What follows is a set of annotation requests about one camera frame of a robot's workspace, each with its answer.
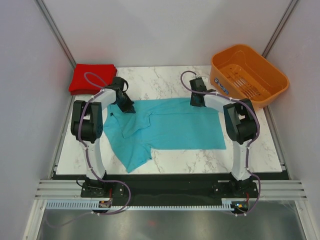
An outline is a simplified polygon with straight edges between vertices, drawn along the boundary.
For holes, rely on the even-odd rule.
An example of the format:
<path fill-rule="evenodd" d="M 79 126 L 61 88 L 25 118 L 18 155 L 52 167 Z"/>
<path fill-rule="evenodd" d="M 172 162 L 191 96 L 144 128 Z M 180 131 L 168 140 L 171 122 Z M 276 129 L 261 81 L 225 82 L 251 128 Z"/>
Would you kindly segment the turquoise t shirt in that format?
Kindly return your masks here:
<path fill-rule="evenodd" d="M 128 173 L 152 158 L 155 150 L 225 150 L 219 113 L 190 105 L 188 98 L 137 100 L 135 113 L 111 104 L 103 131 Z"/>

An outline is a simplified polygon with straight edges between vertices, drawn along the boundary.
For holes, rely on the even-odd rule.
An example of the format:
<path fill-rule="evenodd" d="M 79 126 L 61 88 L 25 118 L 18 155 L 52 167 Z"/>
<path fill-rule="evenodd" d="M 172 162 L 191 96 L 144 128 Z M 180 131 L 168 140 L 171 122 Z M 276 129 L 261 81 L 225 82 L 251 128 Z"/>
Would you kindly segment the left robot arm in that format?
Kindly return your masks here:
<path fill-rule="evenodd" d="M 71 134 L 83 145 L 86 161 L 86 184 L 92 185 L 92 191 L 99 197 L 110 191 L 106 180 L 107 172 L 103 165 L 100 138 L 104 130 L 103 110 L 116 105 L 124 114 L 134 114 L 134 102 L 127 95 L 128 82 L 122 77 L 114 77 L 112 83 L 100 88 L 88 101 L 76 100 L 71 115 Z"/>

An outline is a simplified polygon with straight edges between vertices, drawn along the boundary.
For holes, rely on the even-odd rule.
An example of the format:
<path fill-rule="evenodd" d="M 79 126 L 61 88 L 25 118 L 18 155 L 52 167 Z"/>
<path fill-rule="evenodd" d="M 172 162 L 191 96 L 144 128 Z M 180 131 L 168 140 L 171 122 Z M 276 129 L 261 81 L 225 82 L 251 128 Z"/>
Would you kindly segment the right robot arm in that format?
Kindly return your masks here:
<path fill-rule="evenodd" d="M 229 184 L 229 191 L 235 197 L 247 191 L 244 181 L 252 175 L 249 170 L 248 150 L 252 141 L 260 133 L 260 125 L 250 99 L 233 99 L 207 89 L 203 79 L 197 77 L 189 81 L 191 87 L 190 104 L 207 107 L 223 113 L 226 133 L 233 143 L 233 165 L 231 175 L 235 179 Z"/>

